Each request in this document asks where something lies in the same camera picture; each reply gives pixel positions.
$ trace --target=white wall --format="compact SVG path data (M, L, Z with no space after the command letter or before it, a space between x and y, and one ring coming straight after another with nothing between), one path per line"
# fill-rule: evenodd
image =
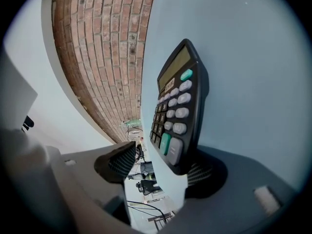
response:
M66 80L63 79L60 85L55 76L44 45L41 2L42 0L28 0L4 38L4 48L12 63L38 93L28 114L35 122L29 134L43 144L54 143L62 153L111 145L113 141L95 122L88 115L81 115L81 108L77 108L82 106L73 92L69 91L72 93L70 99L66 94L68 90L64 92Z
M144 130L153 121L156 77L184 38L210 80L199 144L254 158L300 190L312 156L312 58L290 8L283 0L154 0L144 52ZM156 176L163 175L160 186L170 190L175 181L177 188L181 179L148 141L147 147Z

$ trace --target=black calculator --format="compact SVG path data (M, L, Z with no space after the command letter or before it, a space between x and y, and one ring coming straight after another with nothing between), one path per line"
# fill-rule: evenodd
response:
M209 78L193 44L184 39L157 78L159 95L150 140L177 175L194 163Z

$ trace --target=green button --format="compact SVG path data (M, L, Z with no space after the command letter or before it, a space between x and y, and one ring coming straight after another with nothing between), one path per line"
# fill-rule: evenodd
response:
M163 134L161 137L160 151L164 155L167 155L170 140L171 136L169 134Z
M193 74L193 71L191 69L188 69L181 75L181 81L185 81L189 79L192 76L192 74Z

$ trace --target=desk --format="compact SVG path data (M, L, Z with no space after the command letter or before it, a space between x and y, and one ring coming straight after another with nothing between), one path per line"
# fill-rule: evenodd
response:
M296 190L311 164L312 58L282 0L154 0L142 76L141 119L157 181L177 208L176 176L149 141L156 78L184 38L210 79L199 144L256 159Z

